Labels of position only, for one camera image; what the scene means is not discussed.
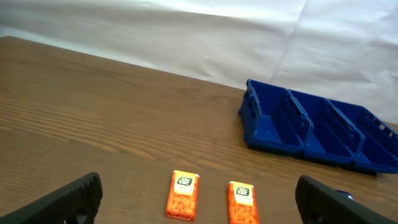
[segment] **brown wooden surface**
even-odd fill
[[[0,215],[99,173],[96,223],[164,217],[172,171],[200,175],[195,223],[228,223],[226,185],[254,184],[262,224],[301,223],[308,174],[398,221],[398,175],[377,177],[248,149],[243,90],[13,37],[0,39]]]

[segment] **slot in blue bin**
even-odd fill
[[[239,114],[248,146],[292,154],[303,151],[313,124],[291,92],[254,80],[246,85]]]
[[[334,164],[350,164],[364,142],[364,135],[325,98],[291,91],[313,122],[304,157]]]
[[[366,108],[331,100],[364,134],[363,147],[356,152],[357,169],[398,173],[398,135]]]

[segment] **white fabric sheet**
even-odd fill
[[[398,123],[398,2],[0,0],[0,35],[245,88],[364,105]]]

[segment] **small dark blue item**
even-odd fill
[[[248,80],[239,109],[250,147],[398,173],[398,135],[362,106]]]

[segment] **orange candy container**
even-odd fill
[[[199,175],[173,171],[166,217],[193,221],[197,212]]]
[[[230,224],[259,224],[253,185],[231,181],[228,184]]]

